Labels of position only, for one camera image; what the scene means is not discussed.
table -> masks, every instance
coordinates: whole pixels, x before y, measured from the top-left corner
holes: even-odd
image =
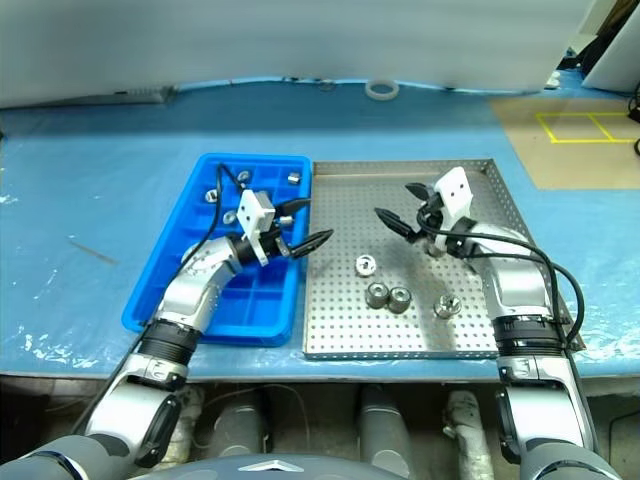
[[[567,77],[566,83],[575,84]],[[607,95],[576,87],[543,95]],[[191,169],[205,152],[316,161],[493,158],[536,242],[587,299],[584,376],[640,374],[640,191],[539,191],[487,97],[361,84],[260,82],[181,92],[166,105],[4,111],[0,371],[104,378],[133,339],[120,315]],[[565,292],[569,307],[574,305]],[[494,380],[492,360],[308,361],[302,288],[280,348],[202,345],[196,380]]]

blue plastic tray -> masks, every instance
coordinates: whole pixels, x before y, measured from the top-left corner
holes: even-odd
[[[220,162],[236,175],[248,170],[249,188],[268,192],[274,205],[310,195],[311,162],[306,157],[240,154],[200,157],[124,309],[122,323],[129,330],[140,331],[149,320],[183,253],[202,238],[211,224],[215,206],[205,202],[204,197],[215,188],[216,166]],[[288,183],[290,172],[300,173],[297,186]],[[237,221],[232,225],[222,223],[224,213],[238,208],[240,201],[226,175],[222,176],[222,187],[220,222],[212,238],[242,231]],[[304,239],[308,218],[308,208],[296,213],[293,226],[283,230],[287,243],[298,244]],[[284,258],[275,258],[264,268],[258,264],[247,267],[222,291],[222,299],[202,341],[262,346],[285,343],[291,336],[299,273],[300,261]]]

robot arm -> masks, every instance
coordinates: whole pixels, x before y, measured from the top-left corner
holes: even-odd
[[[113,480],[127,478],[135,466],[158,463],[180,415],[174,392],[187,380],[191,355],[225,285],[246,265],[265,266],[275,256],[300,258],[333,233],[318,232],[295,247],[286,244],[279,218],[308,204],[309,199],[295,199],[273,206],[265,193],[245,189],[238,207],[244,235],[207,240],[185,253],[137,350],[97,403],[84,435],[62,437],[9,462],[0,468],[2,476]]]
[[[420,230],[388,210],[376,209],[378,217],[409,242],[432,242],[434,255],[463,259],[482,278],[503,384],[497,403],[505,459],[521,465],[523,480],[619,478],[595,453],[588,405],[536,264],[540,258],[527,248],[527,239],[469,218],[472,195],[461,167],[432,188],[417,183],[407,188],[423,201]]]

metal sheet with holes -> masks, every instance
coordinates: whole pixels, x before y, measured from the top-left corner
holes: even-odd
[[[492,160],[316,163],[310,231],[333,228],[331,240],[309,257],[303,350],[310,358],[484,358],[497,353],[480,278],[461,260],[434,259],[422,244],[409,245],[388,230],[373,208],[398,213],[417,228],[420,201],[409,182],[433,183],[455,166],[464,167],[474,199],[474,219],[504,225],[531,238]],[[376,273],[358,277],[355,260],[377,262]],[[407,287],[411,306],[395,315],[365,302],[373,281]],[[453,293],[462,310],[436,317],[435,300]]]

white panel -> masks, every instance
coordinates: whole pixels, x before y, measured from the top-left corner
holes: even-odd
[[[0,106],[255,76],[538,90],[591,0],[0,0]]]
[[[640,7],[584,79],[585,87],[631,92],[640,82]]]

